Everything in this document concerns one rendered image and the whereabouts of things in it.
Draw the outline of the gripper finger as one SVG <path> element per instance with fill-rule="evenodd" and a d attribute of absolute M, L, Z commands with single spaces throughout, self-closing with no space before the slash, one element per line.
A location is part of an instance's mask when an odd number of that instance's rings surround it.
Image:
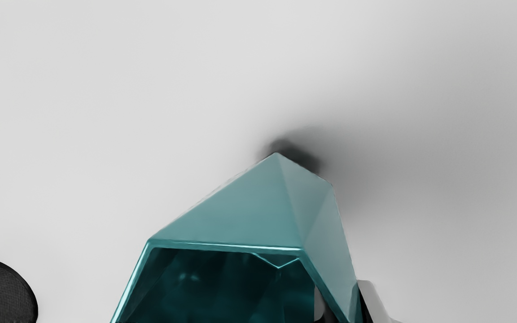
<path fill-rule="evenodd" d="M 402 323 L 387 313 L 372 282 L 358 280 L 362 323 Z M 317 287 L 314 288 L 314 323 L 339 323 Z"/>

